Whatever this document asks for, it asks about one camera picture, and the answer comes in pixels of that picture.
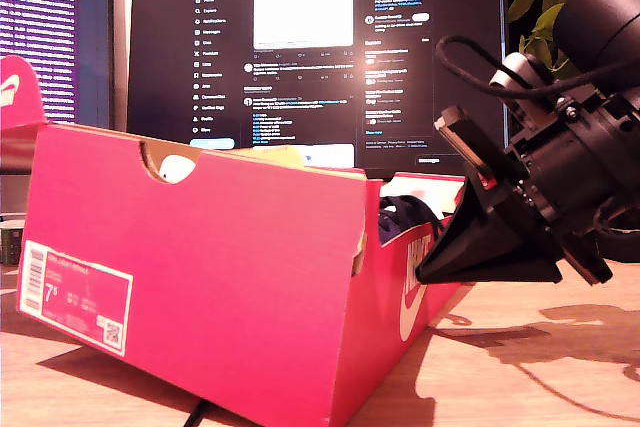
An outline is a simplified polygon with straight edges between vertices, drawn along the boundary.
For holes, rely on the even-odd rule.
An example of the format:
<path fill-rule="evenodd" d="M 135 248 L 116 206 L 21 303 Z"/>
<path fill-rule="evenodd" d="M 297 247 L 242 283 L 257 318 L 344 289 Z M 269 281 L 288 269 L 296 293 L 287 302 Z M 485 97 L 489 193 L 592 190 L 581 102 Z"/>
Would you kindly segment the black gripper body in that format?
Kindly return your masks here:
<path fill-rule="evenodd" d="M 591 284 L 608 281 L 607 259 L 639 253 L 630 233 L 609 226 L 639 204 L 638 109 L 625 95 L 596 93 L 517 100 L 511 107 L 523 129 L 506 152 L 526 168 L 520 181 L 526 200 L 540 212 L 561 258 Z"/>

